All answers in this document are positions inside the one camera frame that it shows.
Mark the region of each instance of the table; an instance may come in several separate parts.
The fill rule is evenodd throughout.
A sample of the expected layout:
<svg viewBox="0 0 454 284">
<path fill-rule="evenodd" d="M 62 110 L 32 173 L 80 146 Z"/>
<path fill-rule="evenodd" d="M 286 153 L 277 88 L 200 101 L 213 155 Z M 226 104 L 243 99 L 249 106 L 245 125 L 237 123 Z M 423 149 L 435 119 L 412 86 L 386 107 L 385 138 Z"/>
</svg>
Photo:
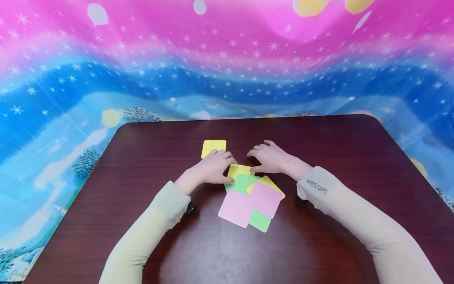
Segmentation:
<svg viewBox="0 0 454 284">
<path fill-rule="evenodd" d="M 238 163 L 264 139 L 320 165 L 403 225 L 445 283 L 454 283 L 454 218 L 380 123 L 366 115 L 135 123 L 112 138 L 25 284 L 97 283 L 117 241 L 168 180 L 200 160 L 203 141 L 225 139 Z M 202 185 L 196 212 L 169 231 L 144 283 L 378 283 L 362 244 L 269 175 L 287 197 L 267 233 L 217 216 L 223 185 Z"/>
</svg>

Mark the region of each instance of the hand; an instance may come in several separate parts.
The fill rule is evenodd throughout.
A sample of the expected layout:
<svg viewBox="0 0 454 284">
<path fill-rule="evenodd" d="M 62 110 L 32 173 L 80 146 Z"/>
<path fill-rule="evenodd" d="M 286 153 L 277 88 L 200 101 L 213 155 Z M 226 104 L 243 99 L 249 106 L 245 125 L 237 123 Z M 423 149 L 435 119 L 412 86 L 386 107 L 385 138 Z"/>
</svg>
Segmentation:
<svg viewBox="0 0 454 284">
<path fill-rule="evenodd" d="M 230 152 L 214 149 L 198 164 L 187 169 L 175 181 L 175 185 L 184 194 L 190 195 L 202 183 L 231 184 L 235 180 L 224 176 L 224 171 L 231 164 L 237 164 L 237 161 Z"/>
<path fill-rule="evenodd" d="M 312 169 L 311 166 L 299 158 L 287 154 L 273 141 L 269 140 L 265 140 L 264 144 L 254 146 L 247 153 L 247 156 L 255 157 L 261 164 L 251 168 L 253 173 L 284 173 L 295 181 L 299 181 Z"/>
</svg>

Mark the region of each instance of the paper card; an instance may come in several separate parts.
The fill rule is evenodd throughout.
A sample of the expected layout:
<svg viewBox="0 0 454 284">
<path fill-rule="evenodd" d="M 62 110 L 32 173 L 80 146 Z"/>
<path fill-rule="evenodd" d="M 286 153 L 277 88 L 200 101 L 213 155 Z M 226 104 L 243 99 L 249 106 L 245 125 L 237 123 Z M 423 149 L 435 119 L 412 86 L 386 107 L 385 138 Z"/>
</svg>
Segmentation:
<svg viewBox="0 0 454 284">
<path fill-rule="evenodd" d="M 213 149 L 218 151 L 226 150 L 226 140 L 205 140 L 202 148 L 202 159 L 205 158 Z"/>
<path fill-rule="evenodd" d="M 246 196 L 246 205 L 266 217 L 273 219 L 277 207 L 282 199 L 282 194 L 261 182 L 256 182 L 251 193 Z"/>
<path fill-rule="evenodd" d="M 271 219 L 253 210 L 251 218 L 249 219 L 249 224 L 252 227 L 257 228 L 259 231 L 266 233 L 271 224 Z"/>
<path fill-rule="evenodd" d="M 282 192 L 282 190 L 281 190 L 280 188 L 278 188 L 277 185 L 275 185 L 275 184 L 273 183 L 273 181 L 272 181 L 269 177 L 267 177 L 266 175 L 265 175 L 264 177 L 262 177 L 262 178 L 259 180 L 259 182 L 263 183 L 264 185 L 268 185 L 269 187 L 271 187 L 271 188 L 273 188 L 273 189 L 279 191 L 279 192 L 282 194 L 282 199 L 285 198 L 285 194 Z M 252 190 L 253 187 L 254 187 L 253 184 L 250 185 L 250 186 L 248 186 L 248 188 L 246 189 L 246 191 L 247 191 L 248 194 L 251 193 L 251 190 Z"/>
<path fill-rule="evenodd" d="M 246 206 L 246 196 L 229 190 L 217 214 L 222 219 L 246 228 L 251 218 L 252 208 Z"/>
<path fill-rule="evenodd" d="M 227 176 L 235 179 L 237 177 L 237 174 L 255 175 L 255 173 L 251 173 L 249 171 L 250 168 L 251 167 L 241 164 L 231 164 Z"/>
<path fill-rule="evenodd" d="M 254 185 L 254 183 L 256 181 L 258 181 L 259 179 L 260 179 L 259 176 L 248 175 L 248 174 L 237 174 L 237 178 L 235 179 L 235 182 L 232 184 L 226 184 L 225 188 L 226 188 L 226 191 L 234 190 L 243 195 L 249 195 L 249 193 L 246 192 L 246 189 L 248 188 L 248 186 Z"/>
</svg>

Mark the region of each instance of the long sleeve shirt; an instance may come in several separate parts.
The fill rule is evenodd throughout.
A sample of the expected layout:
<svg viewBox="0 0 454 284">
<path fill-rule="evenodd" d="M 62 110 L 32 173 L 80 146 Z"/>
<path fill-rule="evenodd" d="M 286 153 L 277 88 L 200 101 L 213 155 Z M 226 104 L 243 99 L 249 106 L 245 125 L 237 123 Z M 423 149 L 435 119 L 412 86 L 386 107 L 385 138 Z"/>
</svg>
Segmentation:
<svg viewBox="0 0 454 284">
<path fill-rule="evenodd" d="M 381 284 L 442 284 L 413 237 L 391 217 L 322 167 L 297 183 L 297 194 L 346 227 L 372 254 Z M 168 182 L 112 250 L 100 284 L 141 284 L 142 269 L 190 197 Z"/>
</svg>

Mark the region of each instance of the pink card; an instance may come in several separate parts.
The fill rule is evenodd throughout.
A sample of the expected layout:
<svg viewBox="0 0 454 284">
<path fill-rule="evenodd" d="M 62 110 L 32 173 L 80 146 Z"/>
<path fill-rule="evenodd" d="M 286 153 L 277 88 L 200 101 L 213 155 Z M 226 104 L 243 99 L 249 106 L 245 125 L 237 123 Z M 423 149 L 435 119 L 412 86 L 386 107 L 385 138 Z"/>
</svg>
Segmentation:
<svg viewBox="0 0 454 284">
<path fill-rule="evenodd" d="M 246 197 L 239 192 L 229 190 L 217 215 L 240 227 L 247 227 L 252 208 L 246 206 Z"/>
<path fill-rule="evenodd" d="M 246 205 L 273 219 L 281 199 L 281 192 L 258 181 L 252 188 L 251 193 L 246 196 Z"/>
</svg>

